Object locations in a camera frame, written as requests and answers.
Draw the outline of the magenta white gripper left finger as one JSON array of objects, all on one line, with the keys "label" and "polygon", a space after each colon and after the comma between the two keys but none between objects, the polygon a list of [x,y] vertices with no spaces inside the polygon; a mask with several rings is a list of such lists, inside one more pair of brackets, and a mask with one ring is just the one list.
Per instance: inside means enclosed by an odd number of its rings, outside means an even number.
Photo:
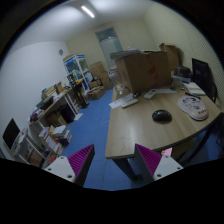
[{"label": "magenta white gripper left finger", "polygon": [[58,157],[46,168],[46,171],[83,186],[94,155],[94,145],[91,144],[68,157]]}]

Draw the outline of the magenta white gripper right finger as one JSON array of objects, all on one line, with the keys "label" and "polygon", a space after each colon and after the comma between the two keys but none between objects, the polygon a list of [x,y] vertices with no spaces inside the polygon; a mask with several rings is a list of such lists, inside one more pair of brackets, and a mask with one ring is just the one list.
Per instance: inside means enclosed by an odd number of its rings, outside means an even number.
[{"label": "magenta white gripper right finger", "polygon": [[139,144],[135,145],[135,154],[145,184],[160,180],[182,169],[182,166],[171,156],[159,155]]}]

